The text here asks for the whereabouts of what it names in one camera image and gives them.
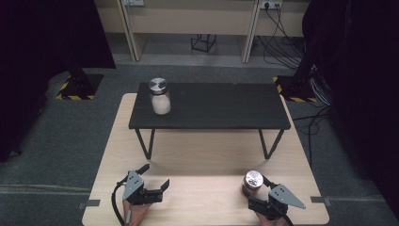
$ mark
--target power strip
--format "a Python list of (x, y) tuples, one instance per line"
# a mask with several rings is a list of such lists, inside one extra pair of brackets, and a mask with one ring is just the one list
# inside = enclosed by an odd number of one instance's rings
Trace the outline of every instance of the power strip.
[(263, 0), (261, 3), (261, 8), (265, 9), (266, 4), (269, 5), (268, 9), (281, 8), (282, 0)]

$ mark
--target black table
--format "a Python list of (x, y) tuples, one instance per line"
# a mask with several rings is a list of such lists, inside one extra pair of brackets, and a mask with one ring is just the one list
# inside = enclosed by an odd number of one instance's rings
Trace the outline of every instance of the black table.
[[(153, 112), (147, 83), (141, 83), (129, 129), (135, 129), (147, 159), (152, 156), (155, 129), (258, 129), (265, 159), (276, 150), (284, 130), (291, 128), (274, 84), (168, 84), (171, 110), (160, 116)], [(140, 129), (152, 129), (147, 150)], [(279, 130), (267, 152), (263, 129)]]

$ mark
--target silver lid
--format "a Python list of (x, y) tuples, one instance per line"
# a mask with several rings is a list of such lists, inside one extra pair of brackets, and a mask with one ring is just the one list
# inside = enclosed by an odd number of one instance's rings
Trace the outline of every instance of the silver lid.
[(263, 184), (263, 176), (256, 170), (251, 170), (247, 172), (246, 184), (252, 188), (256, 189)]
[(153, 78), (149, 83), (152, 94), (161, 95), (168, 91), (168, 82), (165, 78)]

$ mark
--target electrical outlet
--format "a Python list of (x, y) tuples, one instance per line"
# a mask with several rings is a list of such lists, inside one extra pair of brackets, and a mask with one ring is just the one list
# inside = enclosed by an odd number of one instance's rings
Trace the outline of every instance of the electrical outlet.
[(126, 7), (144, 7), (144, 0), (123, 0), (123, 5)]
[(261, 3), (261, 8), (266, 8), (266, 3), (269, 4), (268, 9), (281, 8), (282, 0), (263, 0)]

